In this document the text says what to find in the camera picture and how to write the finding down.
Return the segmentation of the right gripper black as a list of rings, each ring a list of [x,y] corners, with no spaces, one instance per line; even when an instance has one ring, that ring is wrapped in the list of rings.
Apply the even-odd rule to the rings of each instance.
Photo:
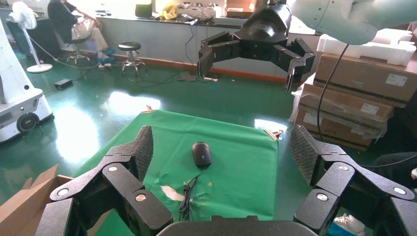
[[[285,3],[257,9],[232,36],[224,31],[200,42],[197,71],[204,77],[215,62],[234,58],[273,61],[287,72],[286,92],[311,71],[315,53],[301,38],[289,45],[291,10]]]

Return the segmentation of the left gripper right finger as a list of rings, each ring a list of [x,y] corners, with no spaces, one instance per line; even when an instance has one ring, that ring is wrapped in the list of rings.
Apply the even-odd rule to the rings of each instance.
[[[341,147],[314,139],[301,125],[292,128],[292,157],[312,187],[294,220],[323,236],[340,208],[376,236],[414,236],[417,204],[409,188],[361,167]]]

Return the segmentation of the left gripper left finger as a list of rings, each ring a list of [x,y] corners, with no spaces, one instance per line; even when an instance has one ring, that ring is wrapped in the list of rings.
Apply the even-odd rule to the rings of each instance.
[[[145,188],[152,157],[152,128],[143,126],[133,141],[111,147],[96,167],[51,192],[36,235],[85,236],[111,210],[134,235],[157,235],[173,215]]]

